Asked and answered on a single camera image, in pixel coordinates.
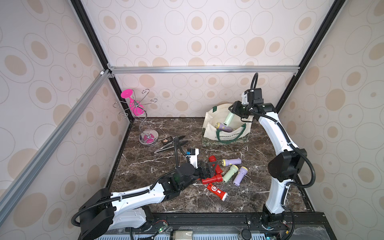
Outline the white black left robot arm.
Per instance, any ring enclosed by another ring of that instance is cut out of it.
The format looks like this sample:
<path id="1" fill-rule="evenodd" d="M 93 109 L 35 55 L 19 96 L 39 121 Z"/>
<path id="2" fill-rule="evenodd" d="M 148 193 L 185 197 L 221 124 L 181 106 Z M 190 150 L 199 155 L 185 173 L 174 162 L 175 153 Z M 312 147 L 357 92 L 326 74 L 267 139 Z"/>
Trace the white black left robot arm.
<path id="1" fill-rule="evenodd" d="M 198 164 L 198 149 L 183 151 L 179 137 L 174 138 L 175 169 L 157 178 L 147 187 L 125 192 L 104 188 L 94 194 L 71 218 L 81 229 L 82 240 L 94 240 L 109 230 L 140 228 L 151 219 L 146 205 L 170 201 L 195 183 L 215 175 L 217 162 Z"/>

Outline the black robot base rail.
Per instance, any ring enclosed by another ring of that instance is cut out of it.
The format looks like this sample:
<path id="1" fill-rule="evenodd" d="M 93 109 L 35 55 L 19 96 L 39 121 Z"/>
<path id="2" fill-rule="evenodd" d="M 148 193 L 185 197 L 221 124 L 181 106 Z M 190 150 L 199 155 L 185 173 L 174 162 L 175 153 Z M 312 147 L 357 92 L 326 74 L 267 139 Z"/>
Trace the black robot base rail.
<path id="1" fill-rule="evenodd" d="M 260 213 L 163 213 L 151 214 L 148 223 L 130 229 L 97 227 L 88 240 L 284 240 L 294 227 L 292 240 L 334 240 L 325 214 L 287 213 L 271 230 L 262 226 Z"/>

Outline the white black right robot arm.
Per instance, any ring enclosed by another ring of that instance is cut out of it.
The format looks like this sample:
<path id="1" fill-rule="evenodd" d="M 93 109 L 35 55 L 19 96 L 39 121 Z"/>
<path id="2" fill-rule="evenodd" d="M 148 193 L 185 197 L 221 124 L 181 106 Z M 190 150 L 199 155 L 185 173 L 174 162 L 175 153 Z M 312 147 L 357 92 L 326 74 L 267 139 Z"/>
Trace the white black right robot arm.
<path id="1" fill-rule="evenodd" d="M 234 102 L 229 107 L 226 121 L 232 116 L 238 116 L 242 122 L 248 122 L 253 116 L 262 125 L 274 146 L 276 157 L 268 164 L 268 171 L 272 177 L 269 197 L 263 206 L 261 225 L 271 231 L 283 222 L 285 213 L 290 209 L 285 206 L 286 197 L 291 186 L 309 188 L 314 185 L 316 172 L 307 157 L 305 149 L 300 149 L 290 138 L 279 120 L 275 107 L 265 103 L 262 89 L 257 88 L 259 74 L 255 73 L 250 88 L 242 94 L 242 100 Z M 303 165 L 310 168 L 311 179 L 307 184 L 300 184 L 294 178 L 300 173 Z"/>

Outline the purple flashlight bottom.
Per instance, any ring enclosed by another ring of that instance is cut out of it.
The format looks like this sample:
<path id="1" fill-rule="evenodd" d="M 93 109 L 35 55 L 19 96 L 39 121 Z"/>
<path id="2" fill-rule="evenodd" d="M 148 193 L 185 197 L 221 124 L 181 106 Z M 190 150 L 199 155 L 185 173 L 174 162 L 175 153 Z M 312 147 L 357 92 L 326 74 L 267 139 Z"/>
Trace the purple flashlight bottom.
<path id="1" fill-rule="evenodd" d="M 219 122 L 216 123 L 215 128 L 217 130 L 220 130 L 220 131 L 223 131 L 223 132 L 227 132 L 227 133 L 231 133 L 233 131 L 233 129 L 231 127 L 225 126 L 224 124 L 219 123 Z"/>

